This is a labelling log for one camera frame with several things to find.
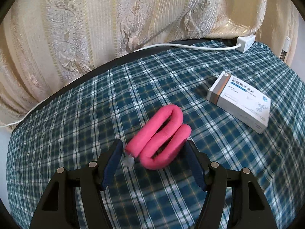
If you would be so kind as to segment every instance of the pink foam tube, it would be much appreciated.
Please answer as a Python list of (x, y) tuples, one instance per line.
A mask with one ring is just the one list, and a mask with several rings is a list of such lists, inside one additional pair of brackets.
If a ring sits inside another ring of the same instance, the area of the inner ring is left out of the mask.
[[(169, 117), (167, 125), (156, 133)], [(134, 157), (139, 156), (140, 162), (147, 169), (164, 168), (177, 156), (191, 134), (191, 128), (182, 125), (182, 122), (183, 113), (178, 106), (170, 104), (162, 107), (127, 144), (125, 151)], [(172, 136), (166, 148), (153, 159), (157, 150)]]

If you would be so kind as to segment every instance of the power adapter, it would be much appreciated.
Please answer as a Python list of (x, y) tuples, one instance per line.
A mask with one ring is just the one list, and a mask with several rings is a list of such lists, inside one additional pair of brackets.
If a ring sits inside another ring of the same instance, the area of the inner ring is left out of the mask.
[(244, 53), (246, 50), (248, 50), (255, 42), (255, 35), (252, 34), (247, 37), (238, 37), (236, 45), (241, 45), (241, 47), (236, 48), (236, 50)]

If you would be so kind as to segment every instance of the patterned fabric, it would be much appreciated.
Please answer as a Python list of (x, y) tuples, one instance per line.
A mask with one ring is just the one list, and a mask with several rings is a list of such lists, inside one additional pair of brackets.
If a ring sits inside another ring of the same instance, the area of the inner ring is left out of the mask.
[[(272, 99), (264, 133), (206, 101), (223, 70)], [(261, 43), (245, 54), (173, 49), (112, 68), (55, 98), (13, 132), (7, 161), (12, 215), (28, 228), (58, 167), (84, 167), (115, 138), (126, 144), (161, 106), (173, 103), (181, 107), (191, 138), (210, 160), (228, 169), (252, 170), (279, 228), (286, 228), (305, 202), (304, 93), (300, 78)], [(77, 193), (80, 225), (86, 228)], [(102, 193), (114, 228), (190, 228), (205, 196), (179, 157), (160, 171), (120, 163), (114, 183)], [(226, 228), (230, 198), (228, 189), (221, 228)]]

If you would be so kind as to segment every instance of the white box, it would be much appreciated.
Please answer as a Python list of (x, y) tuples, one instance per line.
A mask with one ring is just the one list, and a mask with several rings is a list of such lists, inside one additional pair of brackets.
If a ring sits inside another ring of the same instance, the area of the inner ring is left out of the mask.
[(262, 133), (268, 126), (271, 99), (225, 71), (208, 90), (206, 99), (257, 133)]

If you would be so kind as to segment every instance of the bed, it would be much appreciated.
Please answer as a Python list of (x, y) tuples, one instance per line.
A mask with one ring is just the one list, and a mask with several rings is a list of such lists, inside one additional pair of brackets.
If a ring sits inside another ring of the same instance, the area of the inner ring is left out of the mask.
[[(232, 41), (187, 41), (223, 47)], [(115, 59), (66, 86), (42, 103), (12, 133), (7, 181), (12, 217), (28, 228), (36, 205), (58, 167), (78, 169), (108, 150), (115, 138), (126, 144), (166, 104), (176, 104), (191, 139), (225, 168), (248, 167), (257, 176), (278, 228), (287, 228), (305, 203), (305, 84), (264, 44), (245, 54), (153, 48)], [(269, 126), (257, 134), (206, 100), (222, 71), (267, 94)], [(86, 222), (77, 190), (81, 228)], [(159, 171), (122, 163), (102, 198), (114, 228), (191, 228), (205, 192), (184, 158)], [(226, 228), (227, 190), (221, 228)]]

